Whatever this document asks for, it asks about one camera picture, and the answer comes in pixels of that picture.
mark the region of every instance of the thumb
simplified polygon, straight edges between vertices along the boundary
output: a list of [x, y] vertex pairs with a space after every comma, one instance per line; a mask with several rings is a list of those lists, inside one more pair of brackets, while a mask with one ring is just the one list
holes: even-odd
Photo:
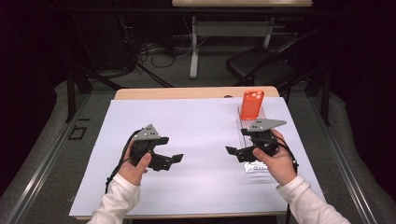
[[146, 153], [142, 157], [142, 159], [140, 159], [140, 162], [136, 165], [136, 171], [139, 174], [145, 173], [146, 168], [148, 168], [150, 162], [151, 162], [151, 154]]
[[259, 148], [254, 148], [253, 149], [253, 155], [259, 159], [260, 161], [266, 163], [271, 157], [268, 156], [265, 152], [263, 152], [261, 149]]

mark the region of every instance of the gray bracket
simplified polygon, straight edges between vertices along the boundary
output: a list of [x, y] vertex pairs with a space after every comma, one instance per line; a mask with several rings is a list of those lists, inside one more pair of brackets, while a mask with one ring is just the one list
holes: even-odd
[[155, 130], [152, 124], [149, 124], [146, 128], [142, 129], [139, 133], [134, 136], [135, 140], [155, 140], [161, 139], [161, 136]]
[[286, 124], [285, 120], [279, 119], [256, 119], [248, 128], [248, 133], [257, 133]]

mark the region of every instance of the wooden table edge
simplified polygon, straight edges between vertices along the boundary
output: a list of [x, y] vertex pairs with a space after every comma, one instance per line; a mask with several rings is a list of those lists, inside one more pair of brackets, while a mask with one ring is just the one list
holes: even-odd
[[[191, 214], [191, 215], [158, 215], [158, 216], [126, 216], [124, 219], [168, 219], [168, 218], [205, 218], [205, 217], [260, 217], [260, 216], [284, 216], [286, 211], [258, 212], [258, 213], [221, 213], [221, 214]], [[91, 217], [74, 217], [78, 220], [90, 220]]]
[[200, 88], [152, 88], [121, 89], [116, 92], [115, 100], [151, 100], [151, 99], [202, 99], [242, 97], [246, 90], [264, 90], [264, 97], [279, 97], [275, 87], [200, 87]]

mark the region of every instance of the orange object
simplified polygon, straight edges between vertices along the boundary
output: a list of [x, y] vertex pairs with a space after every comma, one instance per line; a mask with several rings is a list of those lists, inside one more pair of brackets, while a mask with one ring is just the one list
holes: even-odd
[[256, 119], [262, 109], [263, 90], [248, 90], [244, 92], [241, 119]]

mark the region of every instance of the metal rod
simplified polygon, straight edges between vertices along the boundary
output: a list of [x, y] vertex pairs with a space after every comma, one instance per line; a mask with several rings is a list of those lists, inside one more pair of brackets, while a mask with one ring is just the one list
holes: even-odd
[[57, 158], [61, 154], [61, 151], [64, 146], [64, 142], [66, 140], [67, 135], [70, 134], [72, 131], [78, 115], [81, 113], [85, 105], [88, 103], [90, 99], [89, 94], [81, 95], [80, 99], [78, 100], [76, 114], [73, 118], [71, 118], [69, 123], [66, 123], [62, 129], [61, 133], [58, 135], [54, 145], [48, 151], [46, 157], [40, 163], [39, 167], [35, 171], [34, 176], [30, 180], [29, 184], [27, 185], [24, 193], [18, 200], [15, 207], [12, 209], [6, 224], [15, 224], [15, 223], [23, 223], [24, 218], [27, 215], [30, 207], [32, 206], [33, 202], [35, 201], [36, 196], [38, 195], [39, 191], [43, 187], [47, 177], [50, 174], [50, 171], [55, 164]]
[[133, 16], [282, 16], [282, 17], [317, 17], [317, 18], [334, 18], [348, 14], [345, 10], [312, 10], [309, 7], [274, 9], [270, 7], [217, 7], [217, 8], [78, 8], [78, 7], [47, 7], [48, 12], [63, 14], [116, 14], [116, 15], [133, 15]]
[[324, 123], [324, 121], [321, 119], [318, 100], [313, 97], [309, 97], [308, 100], [315, 111], [315, 115], [317, 116], [321, 130], [324, 132], [324, 134], [326, 134], [326, 137], [332, 146], [331, 149], [334, 161], [337, 164], [341, 176], [346, 183], [346, 187], [349, 191], [350, 197], [352, 198], [352, 201], [354, 202], [359, 212], [359, 215], [361, 216], [362, 222], [364, 224], [378, 223], [370, 205], [367, 202], [367, 199], [364, 196], [360, 184], [358, 183], [356, 177], [354, 176], [351, 168], [348, 165], [347, 158], [344, 156], [343, 149], [338, 144], [338, 141], [335, 138], [334, 133], [332, 132], [332, 128]]

